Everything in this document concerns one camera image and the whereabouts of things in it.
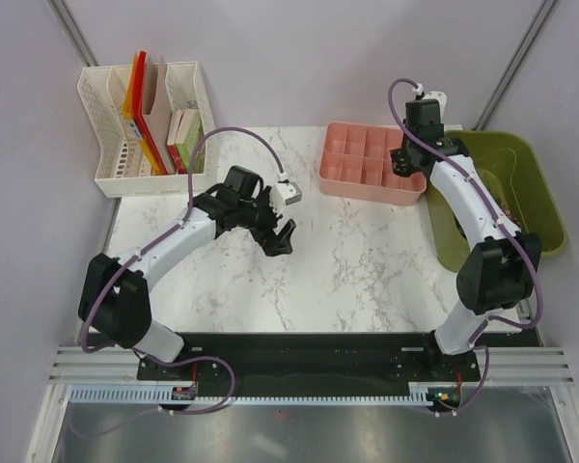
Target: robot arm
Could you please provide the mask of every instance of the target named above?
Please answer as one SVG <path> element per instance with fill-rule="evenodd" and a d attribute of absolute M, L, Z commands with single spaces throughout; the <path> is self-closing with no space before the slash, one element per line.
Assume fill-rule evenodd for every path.
<path fill-rule="evenodd" d="M 257 197 L 255 188 L 260 185 Z M 103 299 L 92 326 L 123 348 L 133 348 L 164 361 L 174 361 L 183 348 L 182 338 L 152 319 L 150 291 L 163 276 L 193 251 L 235 227 L 248 229 L 269 257 L 291 254 L 295 229 L 288 220 L 277 234 L 287 205 L 297 203 L 302 193 L 295 183 L 281 178 L 273 187 L 263 187 L 260 176 L 233 166 L 223 183 L 211 187 L 193 201 L 187 222 L 179 217 L 144 243 L 117 258 L 99 254 L 92 259 L 79 305 L 85 320 L 109 279 L 132 256 L 133 262 Z M 156 242 L 142 256 L 142 250 Z"/>
<path fill-rule="evenodd" d="M 500 227 L 517 240 L 535 269 L 541 251 L 538 237 L 534 233 L 522 233 L 497 205 L 479 178 L 465 145 L 458 139 L 445 137 L 440 120 L 441 99 L 418 95 L 414 101 L 407 102 L 405 125 L 420 140 L 460 166 L 468 176 L 446 159 L 417 146 L 407 135 L 403 136 L 401 148 L 391 151 L 397 175 L 409 177 L 422 172 L 442 193 L 472 250 L 456 278 L 459 301 L 448 319 L 434 332 L 432 350 L 436 356 L 471 350 L 491 316 L 501 314 L 532 294 L 534 286 L 528 269 Z M 497 219 L 493 219 L 490 209 L 496 211 Z"/>

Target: green book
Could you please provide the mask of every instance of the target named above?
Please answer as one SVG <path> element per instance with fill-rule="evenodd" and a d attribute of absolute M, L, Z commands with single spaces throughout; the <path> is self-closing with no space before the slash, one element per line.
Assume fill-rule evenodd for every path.
<path fill-rule="evenodd" d="M 202 117 L 200 111 L 197 109 L 184 110 L 184 116 L 180 121 L 178 133 L 176 134 L 176 148 L 180 154 L 180 158 L 184 163 L 186 170 L 189 169 L 191 156 L 193 150 L 204 136 L 204 128 L 202 127 Z M 201 174 L 204 171 L 204 161 L 206 158 L 206 147 L 202 147 L 199 155 L 195 159 L 193 166 L 193 174 Z"/>

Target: white basket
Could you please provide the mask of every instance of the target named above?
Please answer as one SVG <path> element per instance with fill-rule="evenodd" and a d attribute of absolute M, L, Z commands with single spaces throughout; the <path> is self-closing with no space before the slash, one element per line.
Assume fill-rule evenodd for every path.
<path fill-rule="evenodd" d="M 108 198 L 185 194 L 187 176 L 153 176 L 151 165 L 128 130 L 123 101 L 131 66 L 84 68 L 77 92 L 100 143 L 95 183 Z M 199 109 L 204 133 L 214 129 L 214 119 L 204 87 L 200 65 L 170 63 L 165 78 L 172 109 Z M 193 175 L 193 188 L 205 190 L 217 182 L 218 142 L 206 141 L 204 172 Z"/>

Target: object in green bin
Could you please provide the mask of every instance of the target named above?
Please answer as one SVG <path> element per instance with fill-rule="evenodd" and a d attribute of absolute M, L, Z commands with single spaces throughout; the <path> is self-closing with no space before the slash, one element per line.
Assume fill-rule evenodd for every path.
<path fill-rule="evenodd" d="M 530 145 L 506 132 L 452 130 L 446 135 L 463 141 L 482 182 L 511 220 L 522 231 L 538 234 L 542 256 L 559 253 L 566 232 Z M 426 196 L 437 259 L 458 272 L 470 255 L 468 243 L 442 194 L 429 185 Z"/>

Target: marble tabletop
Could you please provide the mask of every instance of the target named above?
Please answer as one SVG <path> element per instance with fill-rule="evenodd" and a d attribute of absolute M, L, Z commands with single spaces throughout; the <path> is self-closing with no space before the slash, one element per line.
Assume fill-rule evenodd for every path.
<path fill-rule="evenodd" d="M 287 218 L 293 254 L 267 258 L 248 231 L 208 243 L 171 270 L 151 294 L 154 318 L 191 332 L 427 332 L 456 303 L 455 274 L 439 264 L 427 205 L 410 207 L 325 196 L 318 163 L 325 127 L 253 129 L 279 153 L 303 191 Z M 219 135 L 218 178 L 236 164 L 275 181 L 272 157 L 243 134 Z M 108 254 L 165 226 L 185 196 L 124 198 Z M 514 309 L 507 311 L 517 320 Z M 514 331 L 491 322 L 488 331 Z"/>

